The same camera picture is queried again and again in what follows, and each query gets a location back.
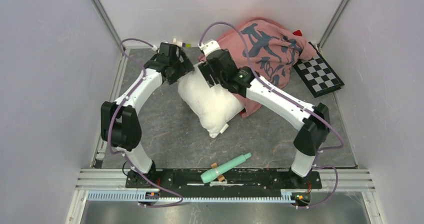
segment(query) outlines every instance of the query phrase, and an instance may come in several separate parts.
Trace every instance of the cable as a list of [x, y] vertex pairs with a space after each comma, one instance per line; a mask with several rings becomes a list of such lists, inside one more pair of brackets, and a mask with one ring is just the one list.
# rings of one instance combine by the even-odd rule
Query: cable
[[345, 144], [345, 142], [343, 141], [343, 138], [342, 138], [342, 136], [326, 121], [326, 120], [324, 120], [323, 118], [321, 118], [319, 115], [317, 115], [317, 114], [315, 114], [312, 110], [309, 110], [309, 109], [307, 109], [305, 106], [303, 106], [303, 105], [301, 105], [301, 104], [299, 104], [298, 102], [296, 102], [296, 101], [294, 101], [294, 100], [292, 100], [292, 99], [290, 99], [289, 97], [287, 97], [287, 96], [285, 96], [285, 95], [283, 95], [283, 94], [281, 94], [280, 92], [278, 92], [278, 91], [276, 91], [276, 90], [274, 90], [271, 86], [269, 86], [267, 83], [265, 83], [263, 80], [261, 80], [260, 78], [259, 78], [259, 76], [258, 76], [258, 74], [256, 73], [256, 71], [255, 71], [255, 69], [254, 69], [254, 67], [253, 67], [253, 63], [252, 63], [252, 61], [250, 60], [250, 57], [249, 57], [249, 50], [248, 50], [248, 48], [247, 48], [247, 43], [246, 43], [246, 40], [244, 39], [244, 37], [243, 37], [243, 34], [240, 32], [240, 30], [238, 30], [234, 25], [232, 25], [232, 24], [229, 24], [229, 23], [227, 23], [227, 22], [215, 22], [215, 23], [213, 23], [213, 24], [211, 24], [211, 25], [209, 25], [207, 28], [206, 28], [206, 30], [203, 32], [203, 34], [201, 35], [201, 38], [200, 38], [200, 41], [199, 41], [199, 46], [201, 46], [202, 45], [202, 41], [203, 41], [203, 39], [205, 38], [205, 35], [206, 35], [206, 33], [209, 31], [209, 29], [211, 29], [213, 26], [215, 26], [215, 25], [227, 25], [227, 26], [230, 26], [231, 28], [233, 28], [237, 33], [238, 33], [238, 35], [240, 36], [240, 38], [241, 38], [241, 41], [243, 42], [243, 45], [244, 45], [244, 50], [245, 50], [245, 52], [246, 52], [246, 58], [247, 58], [247, 63], [249, 64], [249, 67], [250, 67], [250, 69], [252, 70], [252, 72], [253, 72], [253, 75], [254, 75], [254, 77], [264, 86], [264, 87], [266, 87], [267, 89], [269, 89], [270, 91], [272, 91], [272, 92], [274, 92], [275, 94], [277, 94], [278, 96], [280, 96], [280, 97], [282, 97], [283, 99], [285, 99], [285, 100], [287, 100], [288, 102], [290, 102], [290, 103], [292, 103], [292, 104], [294, 104], [296, 107], [298, 107], [298, 108], [300, 108], [300, 109], [302, 109], [302, 110], [304, 110], [304, 111], [306, 111], [306, 113], [308, 113], [308, 114], [310, 114], [311, 116], [313, 116], [313, 117], [315, 117], [316, 119], [318, 119], [319, 121], [321, 121], [329, 130], [331, 130], [335, 135], [336, 135], [336, 137], [340, 140], [340, 145], [339, 146], [330, 146], [330, 147], [323, 147], [323, 148], [320, 148], [319, 150], [318, 150], [318, 155], [316, 155], [316, 157], [315, 157], [315, 159], [314, 159], [314, 162], [313, 162], [313, 164], [312, 164], [312, 168], [313, 169], [315, 169], [315, 170], [319, 170], [319, 169], [323, 169], [323, 168], [326, 168], [326, 167], [330, 167], [330, 168], [332, 168], [332, 169], [334, 169], [334, 172], [335, 172], [335, 176], [336, 176], [336, 178], [335, 178], [335, 186], [334, 186], [334, 189], [333, 189], [333, 191], [330, 193], [330, 195], [326, 198], [326, 199], [324, 199], [323, 201], [320, 201], [320, 202], [318, 202], [318, 203], [316, 203], [316, 204], [313, 204], [313, 205], [311, 205], [311, 206], [306, 206], [306, 207], [304, 207], [305, 209], [307, 209], [307, 208], [311, 208], [311, 207], [314, 207], [314, 206], [319, 206], [319, 205], [321, 205], [321, 204], [324, 204], [325, 202], [327, 202], [328, 200], [330, 200], [331, 198], [332, 198], [332, 196], [334, 195], [334, 193], [335, 193], [335, 190], [337, 189], [337, 185], [338, 185], [338, 183], [339, 183], [339, 178], [338, 178], [338, 173], [337, 173], [337, 170], [336, 170], [336, 168], [334, 167], [334, 166], [332, 166], [332, 165], [324, 165], [324, 166], [321, 166], [321, 167], [316, 167], [316, 161], [317, 161], [317, 157], [319, 156], [319, 153], [322, 153], [324, 150], [335, 150], [335, 149], [341, 149], [341, 148], [343, 148], [344, 147], [344, 144]]
[[[129, 39], [124, 39], [124, 40], [122, 40], [121, 41], [121, 48], [120, 48], [120, 51], [122, 52], [122, 54], [125, 56], [125, 57], [127, 57], [129, 60], [131, 60], [131, 61], [133, 61], [133, 62], [135, 62], [135, 63], [137, 63], [137, 64], [140, 64], [141, 65], [141, 72], [142, 72], [142, 74], [143, 74], [143, 76], [142, 76], [142, 78], [140, 78], [140, 80], [134, 85], [134, 87], [132, 87], [130, 90], [129, 90], [129, 92], [128, 92], [128, 94], [127, 94], [127, 96], [130, 96], [135, 90], [136, 90], [136, 88], [143, 82], [143, 80], [144, 80], [144, 78], [146, 77], [146, 69], [145, 69], [145, 67], [144, 67], [144, 65], [141, 63], [141, 62], [139, 62], [138, 60], [136, 60], [136, 59], [134, 59], [133, 57], [131, 57], [130, 55], [128, 55], [128, 54], [126, 54], [125, 53], [125, 51], [124, 51], [124, 48], [123, 48], [123, 44], [124, 44], [124, 42], [126, 42], [126, 41], [130, 41], [130, 40], [132, 40], [132, 41], [139, 41], [139, 42], [142, 42], [142, 43], [145, 43], [145, 44], [147, 44], [147, 45], [149, 45], [150, 47], [152, 47], [153, 48], [153, 45], [152, 44], [150, 44], [150, 43], [148, 43], [148, 42], [146, 42], [146, 41], [144, 41], [144, 40], [140, 40], [140, 39], [134, 39], [134, 38], [129, 38]], [[120, 150], [117, 150], [117, 151], [114, 151], [113, 149], [112, 149], [112, 143], [111, 143], [111, 138], [112, 138], [112, 129], [113, 129], [113, 124], [114, 124], [114, 122], [115, 122], [115, 119], [117, 118], [117, 115], [118, 115], [118, 113], [119, 113], [119, 110], [122, 108], [122, 106], [123, 106], [123, 104], [125, 103], [127, 101], [127, 99], [126, 98], [124, 98], [120, 103], [119, 103], [119, 105], [118, 105], [118, 107], [116, 108], [116, 110], [115, 110], [115, 112], [113, 113], [113, 115], [112, 115], [112, 119], [111, 119], [111, 123], [109, 124], [109, 129], [108, 129], [108, 139], [107, 139], [107, 146], [108, 146], [108, 149], [109, 149], [109, 151], [111, 152], [111, 154], [112, 155], [116, 155], [116, 154], [122, 154], [123, 156], [124, 156], [124, 158], [125, 158], [125, 160], [128, 162], [128, 164], [131, 166], [131, 170], [133, 170], [133, 171], [135, 171], [135, 172], [137, 172], [145, 181], [147, 181], [150, 185], [152, 185], [152, 186], [154, 186], [154, 187], [156, 187], [156, 188], [158, 188], [159, 190], [163, 190], [163, 191], [165, 191], [165, 192], [168, 192], [168, 193], [170, 193], [170, 194], [173, 194], [173, 195], [175, 195], [175, 196], [178, 196], [179, 198], [180, 198], [180, 200], [179, 201], [177, 201], [177, 202], [173, 202], [173, 203], [169, 203], [169, 204], [163, 204], [163, 205], [144, 205], [144, 207], [148, 207], [148, 208], [158, 208], [158, 207], [169, 207], [169, 206], [175, 206], [175, 205], [178, 205], [178, 204], [180, 204], [182, 201], [183, 201], [183, 196], [182, 195], [180, 195], [180, 194], [178, 194], [178, 193], [176, 193], [176, 192], [174, 192], [174, 191], [172, 191], [172, 190], [168, 190], [168, 189], [166, 189], [166, 188], [164, 188], [164, 187], [161, 187], [161, 186], [159, 186], [159, 185], [157, 185], [157, 184], [155, 184], [155, 183], [153, 183], [152, 181], [150, 181], [138, 168], [136, 168], [135, 166], [134, 166], [134, 164], [131, 162], [131, 160], [127, 157], [127, 155], [125, 155], [125, 152], [123, 152], [123, 151], [120, 151]]]
[[125, 173], [125, 171], [124, 171], [124, 167], [125, 167], [125, 164], [126, 164], [127, 162], [124, 162], [124, 164], [122, 165], [122, 173], [125, 175], [125, 176], [128, 176], [128, 174], [127, 173]]

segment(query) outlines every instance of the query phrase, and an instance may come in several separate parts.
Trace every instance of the white cushion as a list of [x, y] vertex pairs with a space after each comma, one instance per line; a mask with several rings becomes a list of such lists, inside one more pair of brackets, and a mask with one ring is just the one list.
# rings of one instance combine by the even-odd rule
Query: white cushion
[[178, 93], [199, 117], [200, 124], [215, 138], [227, 128], [227, 122], [244, 108], [241, 102], [221, 85], [209, 87], [198, 67], [178, 80]]

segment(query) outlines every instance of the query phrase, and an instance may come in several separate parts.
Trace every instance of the floor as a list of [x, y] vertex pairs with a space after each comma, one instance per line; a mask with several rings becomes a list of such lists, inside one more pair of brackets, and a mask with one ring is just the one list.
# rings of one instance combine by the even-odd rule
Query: floor
[[[197, 63], [198, 48], [186, 48], [191, 61]], [[130, 55], [145, 63], [154, 52], [150, 49], [134, 49]], [[139, 76], [140, 66], [128, 61], [120, 93], [123, 93]], [[333, 94], [314, 98], [296, 71], [292, 71], [287, 93], [317, 105], [324, 103], [330, 109], [332, 126], [348, 142], [340, 113]], [[138, 116], [142, 128], [142, 144], [146, 153], [158, 168], [207, 168], [214, 162], [224, 163], [240, 154], [252, 153], [252, 157], [240, 167], [290, 167], [295, 156], [293, 140], [297, 131], [280, 116], [261, 107], [244, 119], [236, 116], [229, 128], [216, 139], [200, 125], [190, 107], [179, 97], [177, 83], [163, 84], [146, 101]], [[336, 146], [340, 142], [330, 133], [322, 146]], [[102, 168], [121, 168], [124, 158], [106, 153]], [[354, 155], [349, 145], [340, 150], [324, 152], [318, 165], [354, 167]]]
[[[313, 193], [321, 200], [327, 193]], [[146, 209], [136, 202], [88, 201], [81, 223], [370, 223], [360, 192], [336, 192], [325, 205], [294, 211], [281, 203], [185, 203]]]

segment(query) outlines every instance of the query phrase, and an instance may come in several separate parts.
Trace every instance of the chess board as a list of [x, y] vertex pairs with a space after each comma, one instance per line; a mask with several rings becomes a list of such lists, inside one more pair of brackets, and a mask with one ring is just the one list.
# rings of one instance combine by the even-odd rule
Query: chess board
[[293, 68], [315, 98], [339, 90], [345, 85], [318, 51], [308, 61], [298, 60]]

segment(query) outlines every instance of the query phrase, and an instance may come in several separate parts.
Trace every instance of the pink cloth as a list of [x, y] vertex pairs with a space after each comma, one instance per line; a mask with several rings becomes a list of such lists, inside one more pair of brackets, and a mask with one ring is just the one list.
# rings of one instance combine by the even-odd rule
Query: pink cloth
[[[255, 17], [237, 25], [247, 42], [249, 57], [261, 76], [273, 85], [282, 88], [287, 85], [292, 65], [298, 59], [310, 60], [317, 53], [308, 41], [295, 36], [279, 23], [261, 17]], [[249, 66], [240, 36], [233, 29], [217, 39], [222, 49], [228, 49], [235, 64], [241, 68]], [[235, 95], [244, 105], [248, 117], [261, 107], [258, 102]]]

